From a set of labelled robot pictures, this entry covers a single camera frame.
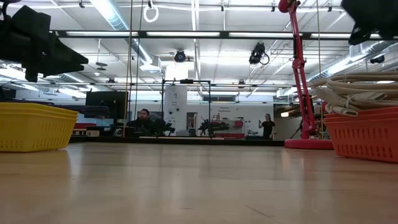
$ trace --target red lamp base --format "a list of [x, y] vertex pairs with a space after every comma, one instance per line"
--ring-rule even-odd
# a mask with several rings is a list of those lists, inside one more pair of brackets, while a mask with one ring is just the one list
[[322, 139], [286, 139], [285, 147], [290, 149], [333, 150], [331, 140]]

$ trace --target wooden floor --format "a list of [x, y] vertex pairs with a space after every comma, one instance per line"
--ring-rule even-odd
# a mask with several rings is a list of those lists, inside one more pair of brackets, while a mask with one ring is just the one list
[[398, 223], [398, 165], [279, 147], [0, 154], [0, 223]]

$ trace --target woman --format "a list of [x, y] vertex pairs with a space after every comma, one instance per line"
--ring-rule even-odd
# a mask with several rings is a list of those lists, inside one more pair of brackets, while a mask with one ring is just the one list
[[264, 140], [272, 140], [273, 139], [275, 123], [273, 121], [271, 121], [270, 114], [266, 114], [265, 122], [262, 123], [259, 120], [259, 128], [264, 128], [264, 130], [262, 132], [262, 138]]

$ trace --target plastic basket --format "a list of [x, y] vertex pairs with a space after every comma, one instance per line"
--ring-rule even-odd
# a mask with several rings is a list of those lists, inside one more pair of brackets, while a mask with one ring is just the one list
[[328, 114], [326, 125], [338, 156], [398, 162], [398, 107]]
[[0, 151], [64, 148], [69, 143], [77, 114], [35, 103], [0, 103]]

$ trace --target yellow basket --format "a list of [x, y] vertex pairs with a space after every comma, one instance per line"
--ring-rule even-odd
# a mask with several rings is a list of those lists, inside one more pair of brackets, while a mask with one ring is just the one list
[[0, 152], [33, 152], [68, 145], [78, 112], [35, 103], [0, 103]]

